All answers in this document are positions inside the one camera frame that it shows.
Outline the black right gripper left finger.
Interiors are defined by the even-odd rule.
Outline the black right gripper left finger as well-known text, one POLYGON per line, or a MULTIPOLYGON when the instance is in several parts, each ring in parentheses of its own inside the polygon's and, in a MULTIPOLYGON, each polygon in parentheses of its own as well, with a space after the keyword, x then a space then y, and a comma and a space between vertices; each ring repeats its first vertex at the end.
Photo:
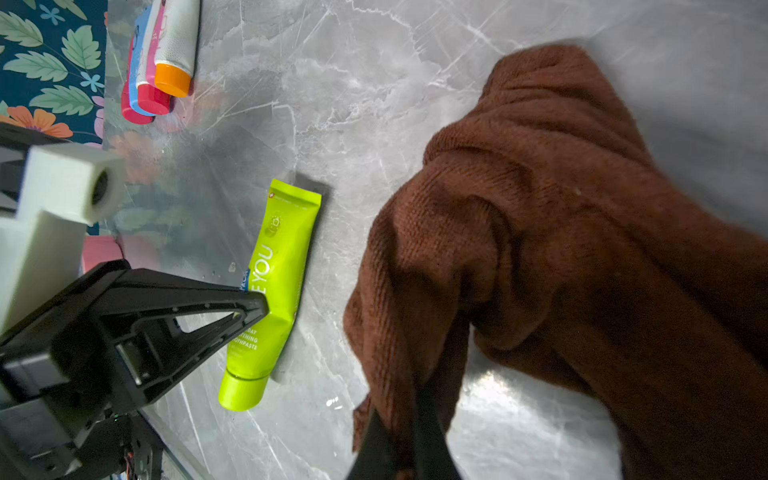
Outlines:
POLYGON ((370 413, 362 445, 347 479, 416 479, 413 467, 402 468, 398 464, 394 443, 376 409, 370 413))

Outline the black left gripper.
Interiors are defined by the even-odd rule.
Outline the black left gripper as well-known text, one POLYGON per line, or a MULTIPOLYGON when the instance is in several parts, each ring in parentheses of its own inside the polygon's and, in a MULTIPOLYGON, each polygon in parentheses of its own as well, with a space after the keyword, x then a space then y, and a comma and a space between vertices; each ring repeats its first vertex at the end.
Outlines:
POLYGON ((268 313, 262 293, 98 265, 1 337, 2 478, 155 478, 140 409, 268 313))

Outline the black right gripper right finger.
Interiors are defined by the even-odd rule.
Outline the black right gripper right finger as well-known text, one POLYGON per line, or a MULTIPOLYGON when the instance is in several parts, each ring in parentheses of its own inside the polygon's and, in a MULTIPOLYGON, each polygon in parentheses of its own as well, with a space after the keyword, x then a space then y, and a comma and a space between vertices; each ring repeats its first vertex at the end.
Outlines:
POLYGON ((425 386, 417 396, 413 420, 414 466, 419 480, 460 480, 445 432, 437 415, 433 391, 425 386))

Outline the green Curaprox toothpaste tube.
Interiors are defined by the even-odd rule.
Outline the green Curaprox toothpaste tube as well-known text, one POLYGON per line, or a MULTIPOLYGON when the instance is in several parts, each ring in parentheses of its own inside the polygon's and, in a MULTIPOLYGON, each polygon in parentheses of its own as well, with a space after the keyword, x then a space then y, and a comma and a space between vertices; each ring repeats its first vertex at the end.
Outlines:
POLYGON ((322 196, 274 179, 243 288, 265 296, 269 313, 227 347, 220 405, 243 412, 261 401, 291 334, 322 196))

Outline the brown cloth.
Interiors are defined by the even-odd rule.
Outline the brown cloth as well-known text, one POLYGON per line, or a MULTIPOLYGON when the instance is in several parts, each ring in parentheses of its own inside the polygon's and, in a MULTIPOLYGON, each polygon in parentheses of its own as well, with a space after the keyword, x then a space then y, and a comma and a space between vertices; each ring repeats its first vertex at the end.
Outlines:
POLYGON ((418 395, 448 427, 475 342, 589 395, 626 479, 767 475, 767 243, 682 194, 582 48, 502 58, 375 218, 344 330, 397 478, 418 395))

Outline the white tube orange cap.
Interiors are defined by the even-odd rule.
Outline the white tube orange cap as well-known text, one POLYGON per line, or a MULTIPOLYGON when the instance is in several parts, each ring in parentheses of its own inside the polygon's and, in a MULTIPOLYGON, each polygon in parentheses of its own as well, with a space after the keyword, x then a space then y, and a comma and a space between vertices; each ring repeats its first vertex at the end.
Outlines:
POLYGON ((170 0, 158 18, 155 86, 177 98, 190 93, 200 28, 200 0, 170 0))

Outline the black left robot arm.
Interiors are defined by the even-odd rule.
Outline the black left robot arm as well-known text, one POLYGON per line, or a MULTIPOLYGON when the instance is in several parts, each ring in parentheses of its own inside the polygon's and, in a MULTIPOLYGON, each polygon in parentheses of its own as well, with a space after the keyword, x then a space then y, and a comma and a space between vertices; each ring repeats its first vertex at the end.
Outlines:
POLYGON ((258 292, 99 264, 1 338, 2 477, 160 478, 142 409, 268 311, 258 292))

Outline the red Curaprox toothpaste tube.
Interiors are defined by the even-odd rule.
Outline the red Curaprox toothpaste tube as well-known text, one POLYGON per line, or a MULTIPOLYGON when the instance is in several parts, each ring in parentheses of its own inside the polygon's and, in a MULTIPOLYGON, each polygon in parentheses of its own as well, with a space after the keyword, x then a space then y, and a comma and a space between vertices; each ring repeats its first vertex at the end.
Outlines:
POLYGON ((121 114, 122 114, 122 117, 128 122, 131 122, 136 125, 147 125, 153 122, 154 117, 138 113, 131 107, 131 104, 130 104, 129 87, 130 87, 131 59, 132 59, 131 54, 129 54, 128 61, 127 61, 127 68, 126 68, 126 80, 123 84, 123 88, 121 91, 121 114))

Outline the white tube red cap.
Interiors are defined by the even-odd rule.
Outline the white tube red cap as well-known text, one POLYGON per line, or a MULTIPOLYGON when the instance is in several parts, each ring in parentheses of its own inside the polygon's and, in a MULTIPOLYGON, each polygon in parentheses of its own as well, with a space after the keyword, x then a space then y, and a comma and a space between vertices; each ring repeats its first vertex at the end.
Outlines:
POLYGON ((162 7, 162 0, 154 0, 141 16, 140 22, 140 42, 138 45, 138 66, 136 72, 136 87, 139 88, 148 85, 147 71, 149 64, 149 50, 152 42, 157 18, 162 7))

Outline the blue toothpaste tube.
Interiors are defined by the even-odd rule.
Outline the blue toothpaste tube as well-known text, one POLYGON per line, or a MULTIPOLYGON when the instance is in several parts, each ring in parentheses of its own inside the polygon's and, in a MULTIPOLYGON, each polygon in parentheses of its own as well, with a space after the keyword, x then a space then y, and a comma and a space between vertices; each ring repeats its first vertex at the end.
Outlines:
POLYGON ((134 36, 132 40, 129 65, 128 98, 130 108, 135 113, 152 119, 154 114, 149 113, 140 107, 138 95, 138 74, 141 65, 141 49, 143 46, 144 34, 146 32, 150 12, 151 7, 146 7, 134 23, 134 36))

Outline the pink round object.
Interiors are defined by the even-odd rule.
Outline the pink round object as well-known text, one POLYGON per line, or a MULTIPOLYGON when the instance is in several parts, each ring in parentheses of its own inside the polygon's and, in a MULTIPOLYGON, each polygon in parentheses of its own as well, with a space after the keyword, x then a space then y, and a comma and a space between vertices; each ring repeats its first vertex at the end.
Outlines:
POLYGON ((87 235, 81 255, 80 274, 89 272, 100 263, 120 259, 127 260, 134 269, 158 270, 160 268, 157 250, 143 237, 87 235))

